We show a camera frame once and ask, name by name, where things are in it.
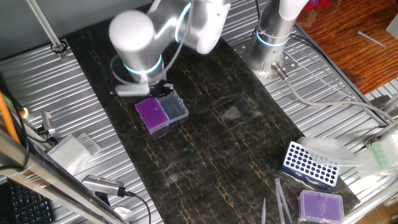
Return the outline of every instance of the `pipette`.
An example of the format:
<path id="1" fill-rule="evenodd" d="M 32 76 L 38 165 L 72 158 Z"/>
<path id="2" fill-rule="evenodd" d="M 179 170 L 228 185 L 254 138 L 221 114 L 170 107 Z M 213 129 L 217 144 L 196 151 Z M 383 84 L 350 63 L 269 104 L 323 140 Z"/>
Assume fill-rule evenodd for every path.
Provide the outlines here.
<path id="1" fill-rule="evenodd" d="M 386 48 L 386 46 L 385 46 L 384 44 L 382 44 L 382 43 L 380 43 L 379 41 L 373 39 L 372 37 L 370 37 L 370 36 L 368 36 L 368 35 L 362 33 L 361 31 L 358 31 L 358 34 L 361 35 L 361 36 L 363 36 L 363 37 L 365 37 L 365 38 L 367 38 L 367 39 L 369 39 L 369 40 L 371 40 L 371 41 L 373 41 L 373 42 L 375 42 L 375 43 L 377 43 L 378 45 L 383 46 L 383 47 Z"/>
<path id="2" fill-rule="evenodd" d="M 289 218 L 290 223 L 292 223 L 292 217 L 290 216 L 290 211 L 287 206 L 286 198 L 285 198 L 284 192 L 282 191 L 282 186 L 280 185 L 279 178 L 275 179 L 275 185 L 276 185 L 276 199 L 278 201 L 278 207 L 279 207 L 280 222 L 281 222 L 281 224 L 285 224 L 285 218 L 284 218 L 284 213 L 282 210 L 282 204 L 280 202 L 282 199 L 286 213 L 287 213 L 287 217 Z"/>
<path id="3" fill-rule="evenodd" d="M 261 224 L 266 224 L 266 199 L 265 198 L 264 198 L 264 203 L 262 204 Z"/>

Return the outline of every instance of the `keyboard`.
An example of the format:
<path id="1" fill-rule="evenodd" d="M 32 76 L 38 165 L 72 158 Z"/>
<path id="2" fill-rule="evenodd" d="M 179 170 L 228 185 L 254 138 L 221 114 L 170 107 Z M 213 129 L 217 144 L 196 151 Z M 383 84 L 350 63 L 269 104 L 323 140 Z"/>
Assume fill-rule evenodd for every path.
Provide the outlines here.
<path id="1" fill-rule="evenodd" d="M 9 224 L 53 223 L 50 201 L 43 195 L 11 180 L 0 186 L 0 194 L 2 207 L 9 207 L 0 217 L 8 217 Z"/>

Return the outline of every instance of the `black marble work surface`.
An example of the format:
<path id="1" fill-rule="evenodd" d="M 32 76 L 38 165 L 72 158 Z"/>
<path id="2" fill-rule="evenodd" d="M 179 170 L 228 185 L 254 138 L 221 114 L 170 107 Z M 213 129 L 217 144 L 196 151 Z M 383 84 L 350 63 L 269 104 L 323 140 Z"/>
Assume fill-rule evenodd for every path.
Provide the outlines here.
<path id="1" fill-rule="evenodd" d="M 323 190 L 280 171 L 289 142 L 303 135 L 222 39 L 209 55 L 183 48 L 168 79 L 189 117 L 152 138 L 134 107 L 142 98 L 110 93 L 116 52 L 108 27 L 96 24 L 67 41 L 166 224 L 260 223 L 264 198 L 267 223 L 280 223 L 277 177 L 294 223 L 302 190 L 342 195 L 346 214 L 359 203 L 341 179 Z M 165 63 L 176 48 L 164 52 Z"/>

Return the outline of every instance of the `metal grating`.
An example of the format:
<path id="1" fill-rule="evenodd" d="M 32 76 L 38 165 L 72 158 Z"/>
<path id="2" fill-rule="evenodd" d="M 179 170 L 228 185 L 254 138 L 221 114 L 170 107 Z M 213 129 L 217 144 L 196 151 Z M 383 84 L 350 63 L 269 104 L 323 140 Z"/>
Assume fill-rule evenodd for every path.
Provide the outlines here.
<path id="1" fill-rule="evenodd" d="M 269 0 L 259 0 L 260 12 L 268 3 Z M 251 39 L 250 36 L 257 23 L 255 0 L 232 1 L 221 36 L 230 46 L 235 46 Z"/>
<path id="2" fill-rule="evenodd" d="M 73 52 L 68 49 L 67 54 L 69 58 L 61 61 L 49 46 L 41 47 L 0 62 L 0 71 L 14 97 L 30 111 L 29 121 L 36 128 L 41 126 L 40 110 L 49 110 L 59 141 L 69 134 L 78 137 L 86 133 L 102 148 L 78 172 L 78 180 L 92 174 L 122 181 L 127 189 L 147 201 L 152 223 L 163 223 Z M 139 199 L 113 196 L 109 202 L 112 207 L 131 209 L 134 223 L 148 223 L 147 209 Z M 53 207 L 56 223 L 85 221 L 56 203 Z"/>
<path id="3" fill-rule="evenodd" d="M 395 78 L 389 83 L 380 86 L 377 90 L 373 90 L 372 92 L 368 93 L 366 98 L 370 101 L 383 95 L 387 95 L 392 98 L 396 94 L 398 94 L 398 78 Z"/>
<path id="4" fill-rule="evenodd" d="M 238 54 L 243 55 L 244 49 L 247 49 L 251 42 L 252 40 L 249 40 L 238 44 L 234 49 Z M 289 80 L 302 97 L 319 102 L 350 100 L 350 97 L 357 100 L 361 98 L 357 95 L 357 91 L 345 82 L 342 75 L 327 65 L 319 54 L 308 45 L 289 39 L 285 53 L 314 74 L 312 75 L 301 66 L 289 73 Z M 291 94 L 287 85 L 280 78 L 270 80 L 265 84 L 265 88 L 307 137 L 335 138 L 345 143 L 353 153 L 359 154 L 366 148 L 363 144 L 365 139 L 380 131 L 378 128 L 380 123 L 362 107 L 305 105 Z M 393 88 L 387 85 L 386 91 L 387 89 L 391 94 L 398 93 L 398 88 L 392 91 Z M 340 177 L 361 202 L 376 195 L 383 186 L 396 179 L 396 176 L 390 175 L 369 177 L 363 180 L 359 177 L 356 168 L 341 168 Z"/>

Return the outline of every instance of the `orange rod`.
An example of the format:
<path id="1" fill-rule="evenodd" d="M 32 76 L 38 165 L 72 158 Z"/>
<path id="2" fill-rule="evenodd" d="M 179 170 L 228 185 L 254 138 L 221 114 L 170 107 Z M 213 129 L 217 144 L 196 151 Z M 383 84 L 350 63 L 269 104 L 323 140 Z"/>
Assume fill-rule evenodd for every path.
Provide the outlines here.
<path id="1" fill-rule="evenodd" d="M 17 131 L 15 130 L 14 123 L 12 122 L 11 119 L 11 114 L 10 111 L 8 110 L 6 101 L 4 101 L 4 97 L 2 96 L 2 93 L 0 91 L 0 113 L 2 114 L 2 118 L 4 120 L 4 123 L 6 124 L 6 129 L 8 134 L 19 144 L 21 142 L 19 141 Z"/>

